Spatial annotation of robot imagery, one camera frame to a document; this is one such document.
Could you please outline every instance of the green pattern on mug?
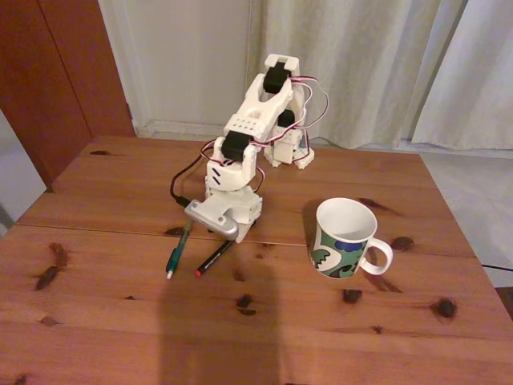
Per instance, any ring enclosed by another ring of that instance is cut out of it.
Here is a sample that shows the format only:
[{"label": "green pattern on mug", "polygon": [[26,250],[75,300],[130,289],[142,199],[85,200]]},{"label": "green pattern on mug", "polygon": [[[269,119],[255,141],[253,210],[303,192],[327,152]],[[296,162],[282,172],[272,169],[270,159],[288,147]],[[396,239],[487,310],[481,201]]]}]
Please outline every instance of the green pattern on mug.
[{"label": "green pattern on mug", "polygon": [[339,241],[317,227],[315,244],[310,256],[313,266],[320,273],[331,278],[347,278],[354,274],[366,245],[367,241]]}]

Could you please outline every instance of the white curtain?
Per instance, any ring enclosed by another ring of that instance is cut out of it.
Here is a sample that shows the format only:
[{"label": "white curtain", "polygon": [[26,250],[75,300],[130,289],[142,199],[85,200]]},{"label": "white curtain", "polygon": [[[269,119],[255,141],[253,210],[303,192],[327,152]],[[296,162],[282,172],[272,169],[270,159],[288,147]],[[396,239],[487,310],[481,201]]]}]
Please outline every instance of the white curtain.
[{"label": "white curtain", "polygon": [[414,131],[414,142],[513,148],[513,1],[470,0]]},{"label": "white curtain", "polygon": [[[248,79],[269,53],[299,57],[301,73],[318,77],[330,95],[313,136],[342,147],[413,136],[451,148],[513,148],[505,138],[513,122],[513,0],[464,3],[253,0]],[[314,100],[310,118],[322,102]]]},{"label": "white curtain", "polygon": [[[261,41],[252,38],[249,58],[263,63],[269,53],[297,56],[301,73],[319,78],[331,102],[320,136],[346,148],[394,144],[402,136],[439,3],[267,0],[261,10],[252,8]],[[314,102],[310,118],[323,107],[322,97]]]}]

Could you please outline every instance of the wooden door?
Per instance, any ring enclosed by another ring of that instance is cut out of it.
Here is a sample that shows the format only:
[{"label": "wooden door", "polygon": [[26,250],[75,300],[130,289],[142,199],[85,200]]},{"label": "wooden door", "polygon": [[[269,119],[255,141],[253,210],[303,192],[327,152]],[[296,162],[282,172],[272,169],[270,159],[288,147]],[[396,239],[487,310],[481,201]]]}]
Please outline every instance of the wooden door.
[{"label": "wooden door", "polygon": [[47,186],[98,135],[133,136],[97,0],[0,0],[0,108]]}]

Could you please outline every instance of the black marker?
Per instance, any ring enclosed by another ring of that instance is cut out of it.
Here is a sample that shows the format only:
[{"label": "black marker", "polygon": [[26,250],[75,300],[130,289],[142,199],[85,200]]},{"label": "black marker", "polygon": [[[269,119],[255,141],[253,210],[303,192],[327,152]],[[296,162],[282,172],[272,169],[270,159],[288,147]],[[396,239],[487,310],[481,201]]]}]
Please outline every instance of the black marker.
[{"label": "black marker", "polygon": [[203,262],[200,267],[198,267],[196,269],[194,274],[197,277],[200,277],[201,275],[203,275],[203,273],[205,271],[207,271],[207,269],[210,267],[210,265],[212,263],[214,263],[216,261],[216,259],[219,258],[221,256],[221,254],[224,253],[228,249],[228,247],[230,247],[233,244],[233,242],[234,241],[226,241],[223,245],[221,245],[221,247],[219,249],[217,249],[214,252],[214,254],[212,254],[210,257],[208,257],[208,259],[205,262]]}]

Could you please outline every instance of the wooden table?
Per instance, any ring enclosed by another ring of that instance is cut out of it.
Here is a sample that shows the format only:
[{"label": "wooden table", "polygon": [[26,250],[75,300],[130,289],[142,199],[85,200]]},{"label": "wooden table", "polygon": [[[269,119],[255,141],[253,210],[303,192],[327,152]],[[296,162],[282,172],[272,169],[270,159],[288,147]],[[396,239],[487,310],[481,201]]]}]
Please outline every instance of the wooden table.
[{"label": "wooden table", "polygon": [[[185,222],[169,181],[199,147],[98,138],[2,239],[0,383],[513,382],[513,323],[416,155],[318,149],[304,171],[260,159],[245,241],[197,278],[220,239],[194,225],[167,281]],[[204,174],[182,193],[201,199]],[[329,197],[364,199],[377,237],[413,246],[381,277],[322,277],[305,245]]]}]

